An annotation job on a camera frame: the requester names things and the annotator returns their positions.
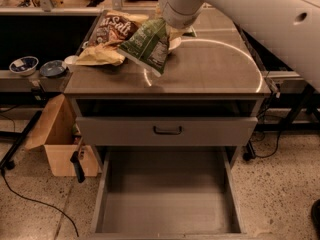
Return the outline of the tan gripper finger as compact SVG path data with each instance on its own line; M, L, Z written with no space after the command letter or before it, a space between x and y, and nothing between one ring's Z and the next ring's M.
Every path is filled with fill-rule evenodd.
M166 32L170 40L174 40L178 37L181 37L183 34L187 33L188 31L189 31L188 28L176 29L169 25L166 26Z

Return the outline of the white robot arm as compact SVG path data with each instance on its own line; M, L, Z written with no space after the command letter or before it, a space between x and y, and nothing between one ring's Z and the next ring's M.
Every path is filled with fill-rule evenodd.
M172 27L191 26L207 3L320 90L319 0L159 0Z

